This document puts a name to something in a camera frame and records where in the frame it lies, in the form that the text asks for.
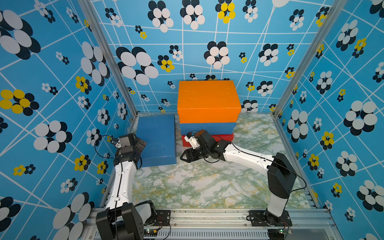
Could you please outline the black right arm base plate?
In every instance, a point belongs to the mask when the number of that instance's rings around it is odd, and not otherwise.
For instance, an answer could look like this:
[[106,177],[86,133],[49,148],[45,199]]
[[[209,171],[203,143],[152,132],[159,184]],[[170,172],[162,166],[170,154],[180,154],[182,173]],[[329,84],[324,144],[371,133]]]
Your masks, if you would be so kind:
[[280,217],[269,213],[267,210],[251,210],[246,216],[246,220],[250,221],[253,227],[292,227],[292,220],[288,211],[284,210]]

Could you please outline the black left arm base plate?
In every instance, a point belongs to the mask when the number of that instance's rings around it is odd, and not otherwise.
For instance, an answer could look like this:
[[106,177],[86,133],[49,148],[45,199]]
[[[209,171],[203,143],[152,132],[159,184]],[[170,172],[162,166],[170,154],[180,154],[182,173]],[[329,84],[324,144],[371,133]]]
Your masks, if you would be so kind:
[[170,210],[156,210],[156,214],[156,218],[148,219],[145,226],[164,227],[170,225]]

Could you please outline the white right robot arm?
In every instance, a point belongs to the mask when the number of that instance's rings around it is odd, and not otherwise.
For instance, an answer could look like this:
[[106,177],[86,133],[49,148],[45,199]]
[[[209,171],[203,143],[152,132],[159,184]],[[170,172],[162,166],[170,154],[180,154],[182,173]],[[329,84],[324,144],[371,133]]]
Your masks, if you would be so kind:
[[265,175],[270,191],[268,206],[263,213],[250,215],[248,220],[268,226],[292,226],[285,208],[298,175],[284,154],[263,155],[238,147],[230,141],[216,141],[205,130],[196,134],[188,133],[184,140],[192,146],[183,152],[181,160],[184,162],[192,163],[211,157],[217,161],[237,163]]

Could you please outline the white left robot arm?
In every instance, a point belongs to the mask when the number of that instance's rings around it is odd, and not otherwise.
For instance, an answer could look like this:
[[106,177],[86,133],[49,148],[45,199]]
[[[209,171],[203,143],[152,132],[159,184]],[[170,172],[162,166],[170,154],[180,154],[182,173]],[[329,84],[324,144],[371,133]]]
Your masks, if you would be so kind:
[[102,240],[142,240],[145,226],[157,220],[151,200],[134,205],[133,183],[136,171],[142,166],[141,153],[147,143],[135,134],[112,141],[116,148],[115,180],[106,209],[99,212],[96,225]]

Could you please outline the orange shoebox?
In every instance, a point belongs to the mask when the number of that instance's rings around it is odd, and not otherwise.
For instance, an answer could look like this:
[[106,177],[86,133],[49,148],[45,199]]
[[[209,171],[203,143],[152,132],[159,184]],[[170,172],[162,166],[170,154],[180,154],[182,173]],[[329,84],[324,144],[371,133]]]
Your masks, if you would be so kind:
[[233,81],[181,81],[177,110],[181,124],[235,123],[241,103]]

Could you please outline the blue shoebox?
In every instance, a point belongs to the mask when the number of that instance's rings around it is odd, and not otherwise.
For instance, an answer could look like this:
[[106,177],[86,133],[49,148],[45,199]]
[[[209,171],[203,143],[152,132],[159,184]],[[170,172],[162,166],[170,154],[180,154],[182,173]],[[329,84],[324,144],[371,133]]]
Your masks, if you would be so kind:
[[143,168],[175,165],[177,163],[174,115],[139,117],[136,135],[147,143],[141,153]]
[[211,135],[231,135],[237,123],[198,123],[198,124],[179,124],[181,134],[189,132],[197,133],[201,130],[208,131]]

